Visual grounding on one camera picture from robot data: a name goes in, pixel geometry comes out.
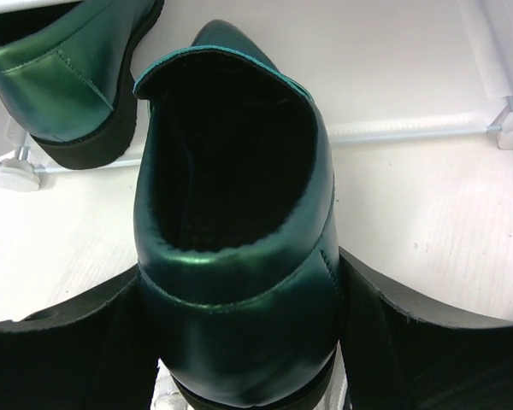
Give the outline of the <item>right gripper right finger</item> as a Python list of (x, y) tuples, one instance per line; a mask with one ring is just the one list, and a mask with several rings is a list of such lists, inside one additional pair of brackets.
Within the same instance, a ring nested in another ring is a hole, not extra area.
[(453, 307), (339, 252), (346, 409), (513, 409), (513, 321)]

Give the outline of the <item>green loafer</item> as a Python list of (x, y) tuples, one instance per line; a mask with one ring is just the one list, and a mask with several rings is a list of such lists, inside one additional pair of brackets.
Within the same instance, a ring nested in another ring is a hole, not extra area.
[(311, 409), (343, 318), (334, 176), (312, 96), (213, 20), (148, 67), (134, 203), (158, 354), (196, 409)]
[(0, 99), (60, 166), (108, 165), (137, 122), (131, 63), (161, 0), (91, 0), (0, 14)]

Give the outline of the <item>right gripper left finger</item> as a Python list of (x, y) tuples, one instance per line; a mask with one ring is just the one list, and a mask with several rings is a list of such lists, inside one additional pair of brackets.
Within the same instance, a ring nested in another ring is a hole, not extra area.
[(0, 409), (148, 409), (157, 362), (137, 275), (124, 272), (0, 322)]

